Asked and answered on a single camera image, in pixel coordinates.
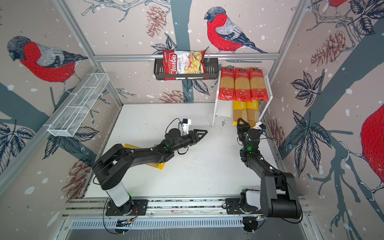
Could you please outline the yellow pasta bag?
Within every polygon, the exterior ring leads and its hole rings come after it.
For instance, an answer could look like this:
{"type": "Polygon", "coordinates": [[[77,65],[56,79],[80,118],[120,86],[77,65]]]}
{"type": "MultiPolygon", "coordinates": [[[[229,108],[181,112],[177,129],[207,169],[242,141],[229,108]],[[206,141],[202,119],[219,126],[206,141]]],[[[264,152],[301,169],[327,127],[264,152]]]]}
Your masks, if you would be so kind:
{"type": "Polygon", "coordinates": [[[259,112],[259,102],[257,100],[252,100],[250,103],[246,102],[247,108],[247,122],[254,127],[259,121],[260,112],[259,112]]]}
{"type": "MultiPolygon", "coordinates": [[[[124,147],[125,148],[130,148],[130,149],[139,149],[139,147],[136,147],[136,146],[132,146],[132,145],[129,145],[129,144],[124,144],[124,147]]],[[[162,170],[165,166],[165,163],[149,163],[149,164],[146,164],[147,166],[150,166],[150,167],[153,167],[153,168],[156,168],[158,170],[162,170]]]]}
{"type": "Polygon", "coordinates": [[[238,119],[248,121],[246,102],[234,101],[233,103],[233,126],[238,124],[238,119]]]}

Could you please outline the red spaghetti bag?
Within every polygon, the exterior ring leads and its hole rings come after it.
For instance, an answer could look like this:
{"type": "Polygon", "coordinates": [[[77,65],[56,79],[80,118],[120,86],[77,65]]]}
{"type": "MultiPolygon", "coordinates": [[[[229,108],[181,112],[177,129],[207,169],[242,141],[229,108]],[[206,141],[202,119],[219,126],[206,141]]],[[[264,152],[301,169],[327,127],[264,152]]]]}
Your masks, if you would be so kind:
{"type": "Polygon", "coordinates": [[[258,68],[250,68],[249,77],[252,100],[268,102],[269,96],[263,71],[258,68]]]}
{"type": "Polygon", "coordinates": [[[235,101],[252,102],[249,71],[235,68],[235,101]]]}
{"type": "Polygon", "coordinates": [[[235,100],[235,69],[222,67],[218,99],[235,100]]]}

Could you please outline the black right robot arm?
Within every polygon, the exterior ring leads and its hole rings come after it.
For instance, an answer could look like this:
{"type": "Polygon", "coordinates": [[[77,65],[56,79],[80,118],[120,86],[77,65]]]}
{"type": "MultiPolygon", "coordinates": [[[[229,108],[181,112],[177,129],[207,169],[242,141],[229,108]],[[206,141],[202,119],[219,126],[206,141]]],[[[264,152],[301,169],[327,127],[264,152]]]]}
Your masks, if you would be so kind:
{"type": "Polygon", "coordinates": [[[267,218],[299,219],[303,210],[299,201],[295,178],[269,164],[259,150],[262,130],[254,129],[242,118],[237,120],[238,139],[242,143],[240,159],[261,179],[260,205],[267,218]]]}

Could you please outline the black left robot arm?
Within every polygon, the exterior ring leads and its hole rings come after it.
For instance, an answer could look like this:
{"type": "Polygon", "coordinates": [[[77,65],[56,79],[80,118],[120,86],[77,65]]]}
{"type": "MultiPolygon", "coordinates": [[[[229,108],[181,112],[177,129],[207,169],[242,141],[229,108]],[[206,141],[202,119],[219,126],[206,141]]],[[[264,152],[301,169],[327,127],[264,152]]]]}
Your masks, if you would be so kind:
{"type": "Polygon", "coordinates": [[[135,205],[122,183],[128,169],[145,164],[166,163],[175,156],[175,152],[197,144],[207,133],[207,130],[194,129],[182,135],[179,129],[171,129],[160,144],[151,148],[132,149],[122,144],[110,148],[92,166],[99,185],[111,199],[106,215],[127,216],[133,209],[137,215],[144,215],[146,211],[135,205]]]}

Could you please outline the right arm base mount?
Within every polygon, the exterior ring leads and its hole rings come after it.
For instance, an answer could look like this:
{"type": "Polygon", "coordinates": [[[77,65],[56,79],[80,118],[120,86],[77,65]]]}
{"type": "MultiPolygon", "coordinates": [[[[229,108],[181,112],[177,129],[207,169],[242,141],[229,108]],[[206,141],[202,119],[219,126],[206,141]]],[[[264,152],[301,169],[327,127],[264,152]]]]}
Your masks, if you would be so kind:
{"type": "Polygon", "coordinates": [[[228,215],[262,215],[260,197],[260,190],[243,189],[239,197],[225,199],[222,209],[226,210],[228,215]]]}

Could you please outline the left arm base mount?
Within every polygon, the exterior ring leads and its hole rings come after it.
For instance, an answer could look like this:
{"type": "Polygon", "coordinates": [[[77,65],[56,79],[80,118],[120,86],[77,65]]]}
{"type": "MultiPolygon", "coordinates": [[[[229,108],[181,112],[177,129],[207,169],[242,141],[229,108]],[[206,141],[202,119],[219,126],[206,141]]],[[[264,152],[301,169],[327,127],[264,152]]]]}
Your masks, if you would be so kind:
{"type": "Polygon", "coordinates": [[[148,203],[149,201],[145,199],[130,199],[122,206],[117,207],[112,200],[109,200],[106,206],[105,215],[108,217],[144,216],[147,212],[148,203]]]}

